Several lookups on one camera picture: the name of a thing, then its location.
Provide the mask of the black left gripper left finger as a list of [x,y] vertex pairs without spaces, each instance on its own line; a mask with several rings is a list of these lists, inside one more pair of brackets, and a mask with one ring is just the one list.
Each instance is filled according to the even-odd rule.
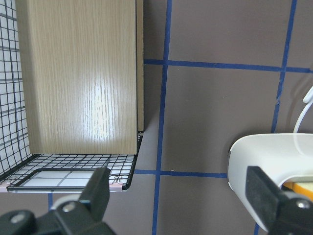
[[2,235],[113,235],[103,217],[109,202],[109,173],[97,168],[76,200],[66,200],[36,217],[29,210],[9,211],[0,216]]

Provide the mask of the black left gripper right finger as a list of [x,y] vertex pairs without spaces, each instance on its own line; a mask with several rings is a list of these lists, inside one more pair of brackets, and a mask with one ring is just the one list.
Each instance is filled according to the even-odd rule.
[[284,191],[258,166],[246,172],[246,198],[269,235],[311,235],[313,202]]

